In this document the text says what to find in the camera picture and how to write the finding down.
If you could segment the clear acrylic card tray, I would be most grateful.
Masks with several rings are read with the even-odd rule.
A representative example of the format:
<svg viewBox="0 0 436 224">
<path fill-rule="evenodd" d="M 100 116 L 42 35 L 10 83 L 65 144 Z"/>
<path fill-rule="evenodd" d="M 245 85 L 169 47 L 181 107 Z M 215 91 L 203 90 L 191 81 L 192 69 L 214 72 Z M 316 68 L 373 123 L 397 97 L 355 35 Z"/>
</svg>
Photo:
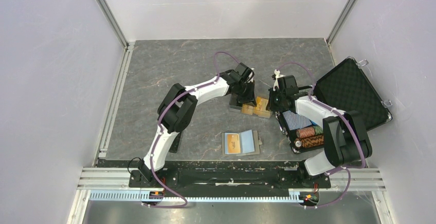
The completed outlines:
<svg viewBox="0 0 436 224">
<path fill-rule="evenodd" d="M 237 101 L 236 95 L 232 95 L 229 101 L 229 110 L 237 113 L 242 113 L 250 116 L 257 116 L 260 118 L 269 119 L 272 112 L 266 109 L 268 99 L 262 97 L 256 97 L 256 106 L 250 106 L 248 104 L 242 104 Z"/>
</svg>

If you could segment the beige leather card holder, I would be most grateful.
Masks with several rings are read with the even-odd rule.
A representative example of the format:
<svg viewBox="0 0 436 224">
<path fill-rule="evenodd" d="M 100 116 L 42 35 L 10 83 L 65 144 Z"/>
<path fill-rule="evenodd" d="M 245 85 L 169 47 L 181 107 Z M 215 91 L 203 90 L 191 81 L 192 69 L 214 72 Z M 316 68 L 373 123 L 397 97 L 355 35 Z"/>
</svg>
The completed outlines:
<svg viewBox="0 0 436 224">
<path fill-rule="evenodd" d="M 225 135 L 234 132 L 225 132 L 222 134 L 222 154 L 224 156 L 251 156 L 260 154 L 260 145 L 262 141 L 257 130 L 246 130 L 244 132 L 234 133 L 240 135 L 241 153 L 234 155 L 225 154 Z"/>
</svg>

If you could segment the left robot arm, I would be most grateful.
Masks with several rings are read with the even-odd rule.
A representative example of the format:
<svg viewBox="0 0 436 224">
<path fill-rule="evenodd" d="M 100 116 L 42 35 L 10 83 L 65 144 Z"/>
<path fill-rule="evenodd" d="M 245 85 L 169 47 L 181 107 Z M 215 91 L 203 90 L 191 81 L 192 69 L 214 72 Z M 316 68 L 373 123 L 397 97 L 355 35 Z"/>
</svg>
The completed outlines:
<svg viewBox="0 0 436 224">
<path fill-rule="evenodd" d="M 202 83 L 174 84 L 158 107 L 157 131 L 151 147 L 142 159 L 139 172 L 148 186 L 161 182 L 161 170 L 176 137 L 190 124 L 198 105 L 217 97 L 235 95 L 238 102 L 256 106 L 254 70 L 243 63 L 235 69 L 219 72 Z"/>
</svg>

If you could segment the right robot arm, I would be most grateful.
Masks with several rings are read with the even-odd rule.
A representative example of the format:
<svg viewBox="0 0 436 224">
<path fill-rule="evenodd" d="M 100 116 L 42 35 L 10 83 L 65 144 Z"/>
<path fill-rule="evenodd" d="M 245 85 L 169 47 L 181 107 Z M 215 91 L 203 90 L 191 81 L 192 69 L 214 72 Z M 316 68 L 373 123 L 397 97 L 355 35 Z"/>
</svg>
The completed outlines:
<svg viewBox="0 0 436 224">
<path fill-rule="evenodd" d="M 298 166 L 297 181 L 303 187 L 312 186 L 321 174 L 366 167 L 372 147 L 359 112 L 346 112 L 330 107 L 311 95 L 300 92 L 295 77 L 275 71 L 274 85 L 269 89 L 267 109 L 283 113 L 291 111 L 320 126 L 324 135 L 323 151 L 305 159 Z"/>
</svg>

